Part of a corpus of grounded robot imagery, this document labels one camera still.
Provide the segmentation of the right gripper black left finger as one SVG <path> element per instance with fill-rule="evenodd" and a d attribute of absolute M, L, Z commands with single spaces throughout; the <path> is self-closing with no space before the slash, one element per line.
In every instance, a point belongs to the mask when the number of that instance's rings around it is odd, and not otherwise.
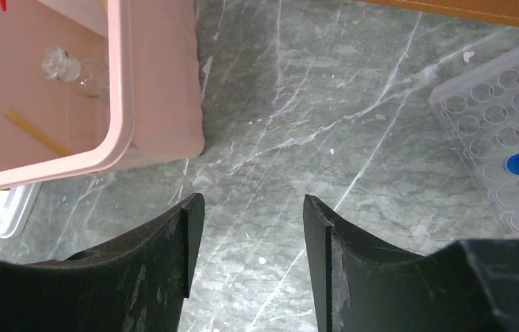
<path fill-rule="evenodd" d="M 176 331 L 204 217 L 195 193 L 67 259 L 0 261 L 0 331 Z"/>

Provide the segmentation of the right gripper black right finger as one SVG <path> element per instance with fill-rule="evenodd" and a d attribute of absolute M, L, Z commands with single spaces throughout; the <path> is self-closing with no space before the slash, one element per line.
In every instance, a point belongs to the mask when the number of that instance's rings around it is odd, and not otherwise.
<path fill-rule="evenodd" d="M 463 239 L 428 256 L 303 205 L 319 331 L 519 331 L 519 239 Z"/>

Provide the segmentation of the white bin lid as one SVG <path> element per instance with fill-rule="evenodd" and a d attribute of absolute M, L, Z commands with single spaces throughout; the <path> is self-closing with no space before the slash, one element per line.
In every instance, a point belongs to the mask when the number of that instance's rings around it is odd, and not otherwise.
<path fill-rule="evenodd" d="M 42 183 L 0 190 L 0 238 L 18 236 L 24 229 Z"/>

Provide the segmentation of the amber rubber tubing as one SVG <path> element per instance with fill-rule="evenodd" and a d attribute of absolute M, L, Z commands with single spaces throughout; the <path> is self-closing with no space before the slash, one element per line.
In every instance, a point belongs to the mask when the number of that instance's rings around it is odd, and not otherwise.
<path fill-rule="evenodd" d="M 38 140 L 41 144 L 47 146 L 49 149 L 53 150 L 55 153 L 61 156 L 71 156 L 73 154 L 72 151 L 59 144 L 44 132 L 39 130 L 32 123 L 27 121 L 23 116 L 13 111 L 12 109 L 6 109 L 5 117 L 13 122 L 16 126 L 18 126 L 21 130 L 25 131 L 28 135 L 32 136 L 34 139 Z"/>

